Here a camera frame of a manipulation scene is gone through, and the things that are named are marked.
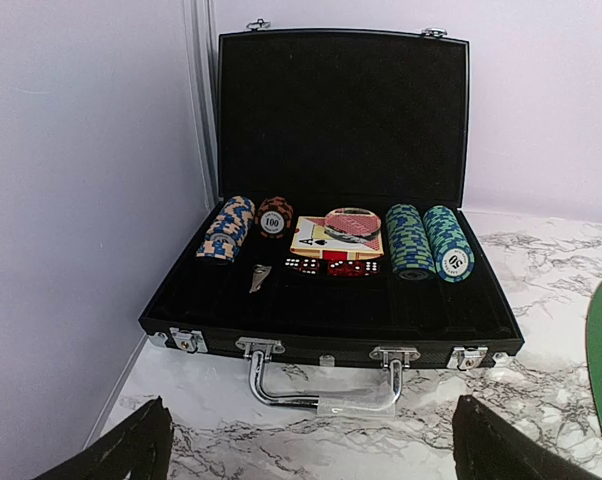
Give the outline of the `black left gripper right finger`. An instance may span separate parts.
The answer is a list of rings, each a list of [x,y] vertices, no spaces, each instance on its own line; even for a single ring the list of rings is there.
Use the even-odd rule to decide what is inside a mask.
[[[471,395],[458,399],[452,418],[459,479],[594,479],[542,448]]]

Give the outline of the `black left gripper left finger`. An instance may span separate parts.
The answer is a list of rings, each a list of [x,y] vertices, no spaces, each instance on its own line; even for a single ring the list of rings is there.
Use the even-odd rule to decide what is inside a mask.
[[[41,479],[165,479],[174,429],[157,397],[90,447],[41,474]]]

